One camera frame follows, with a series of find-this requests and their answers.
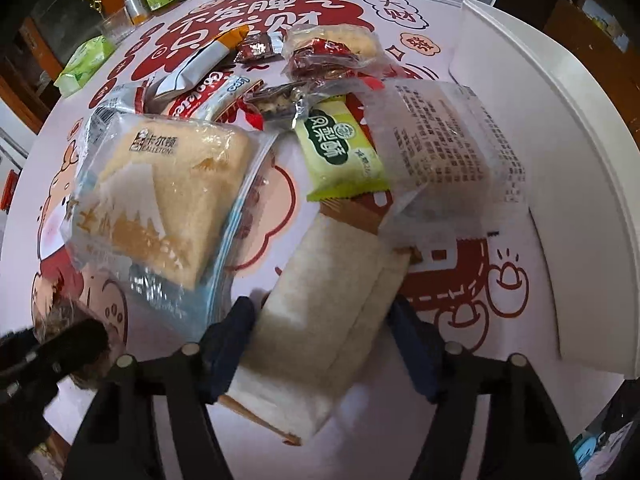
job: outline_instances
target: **pink tablecloth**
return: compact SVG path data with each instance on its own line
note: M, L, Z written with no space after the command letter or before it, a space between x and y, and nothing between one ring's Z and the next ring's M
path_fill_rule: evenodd
M76 135L115 84L170 72L219 31L243 23L268 31L295 23L364 25L377 32L383 48L409 76L450 80L447 67L459 12L429 0L189 0L140 27L82 91L56 105L28 158L2 247L0 332L31 324L32 309L43 309L50 294L42 276L61 276L69 293L116 326L139 359L166 354L179 344L179 338L159 327L136 298L104 273L75 272L58 233L79 165ZM233 70L273 85L285 81L282 65L268 61ZM358 104L350 105L365 125ZM257 197L262 214L242 233L246 238L234 296L260 300L273 288L318 211L317 204L305 201L310 183L295 137L281 139L270 161ZM361 200L384 211L388 199L379 193ZM526 354L573 438L622 378L560 361L552 291L531 218L500 226L482 239L458 240L446 253L423 255L424 262L410 269L402 286L420 315L436 322L446 339L479 354ZM65 381L47 418L71 441L91 398ZM333 418L303 448L283 446L268 430L219 406L210 413L236 479L389 479L409 476L433 408L412 390L385 329ZM485 404L478 417L486 418ZM159 425L166 426L166 418L160 417ZM470 478L482 450L478 437L474 435L470 452Z

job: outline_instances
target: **round logo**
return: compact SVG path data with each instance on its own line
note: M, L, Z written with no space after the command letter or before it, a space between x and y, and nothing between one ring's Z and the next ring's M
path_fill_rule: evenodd
M351 139L356 135L356 129L349 123L338 123L334 126L335 134L341 139Z

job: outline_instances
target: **white container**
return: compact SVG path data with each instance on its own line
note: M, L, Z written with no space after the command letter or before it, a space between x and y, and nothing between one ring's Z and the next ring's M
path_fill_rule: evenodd
M640 153L625 122L567 49L467 0L449 67L527 170L562 358L640 376Z

